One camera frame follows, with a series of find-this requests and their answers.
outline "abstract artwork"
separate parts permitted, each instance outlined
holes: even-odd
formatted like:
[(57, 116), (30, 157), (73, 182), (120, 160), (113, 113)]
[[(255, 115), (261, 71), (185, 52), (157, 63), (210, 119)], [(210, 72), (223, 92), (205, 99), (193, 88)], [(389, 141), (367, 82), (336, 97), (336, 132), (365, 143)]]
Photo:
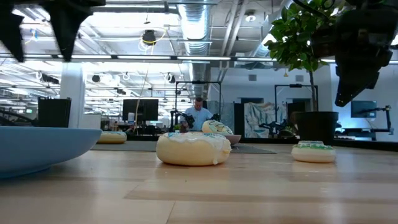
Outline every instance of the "abstract artwork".
[[(278, 122), (286, 119), (286, 104), (277, 107)], [(244, 104), (244, 137), (268, 138), (269, 130), (262, 128), (261, 124), (275, 121), (275, 103), (245, 103)]]

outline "blue shirt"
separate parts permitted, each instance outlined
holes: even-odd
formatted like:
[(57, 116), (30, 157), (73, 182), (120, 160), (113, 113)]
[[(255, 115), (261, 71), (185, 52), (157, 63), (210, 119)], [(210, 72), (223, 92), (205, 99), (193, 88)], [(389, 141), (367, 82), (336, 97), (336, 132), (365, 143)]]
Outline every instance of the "blue shirt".
[(192, 115), (193, 119), (195, 119), (193, 128), (191, 128), (192, 131), (201, 131), (201, 127), (203, 126), (203, 123), (213, 116), (213, 114), (210, 113), (210, 111), (208, 111), (208, 109), (202, 108), (202, 109), (200, 109), (200, 111), (197, 111), (194, 106), (185, 110), (185, 114)]

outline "blue bowl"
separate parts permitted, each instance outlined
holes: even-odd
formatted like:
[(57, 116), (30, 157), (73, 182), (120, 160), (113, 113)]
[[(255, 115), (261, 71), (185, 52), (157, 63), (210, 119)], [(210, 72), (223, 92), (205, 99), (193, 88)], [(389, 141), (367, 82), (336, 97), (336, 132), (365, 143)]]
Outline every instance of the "blue bowl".
[(100, 129), (0, 126), (0, 179), (48, 169), (89, 151)]

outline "gray carpet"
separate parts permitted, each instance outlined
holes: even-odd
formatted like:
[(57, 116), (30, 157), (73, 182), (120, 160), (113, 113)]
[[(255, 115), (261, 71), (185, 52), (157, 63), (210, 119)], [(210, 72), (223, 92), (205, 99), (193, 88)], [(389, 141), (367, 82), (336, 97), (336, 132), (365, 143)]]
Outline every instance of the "gray carpet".
[[(91, 150), (155, 152), (155, 149), (156, 142), (153, 141), (127, 141), (124, 144), (96, 144)], [(276, 154), (276, 152), (240, 143), (232, 147), (231, 153)]]

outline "wooden table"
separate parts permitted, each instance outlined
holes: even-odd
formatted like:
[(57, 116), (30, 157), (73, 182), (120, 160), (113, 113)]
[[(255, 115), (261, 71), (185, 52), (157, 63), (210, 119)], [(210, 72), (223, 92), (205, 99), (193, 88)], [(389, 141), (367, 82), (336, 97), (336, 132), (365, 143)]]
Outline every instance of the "wooden table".
[(179, 167), (153, 152), (89, 151), (0, 182), (2, 224), (398, 223), (398, 153), (337, 148), (336, 164), (232, 154)]

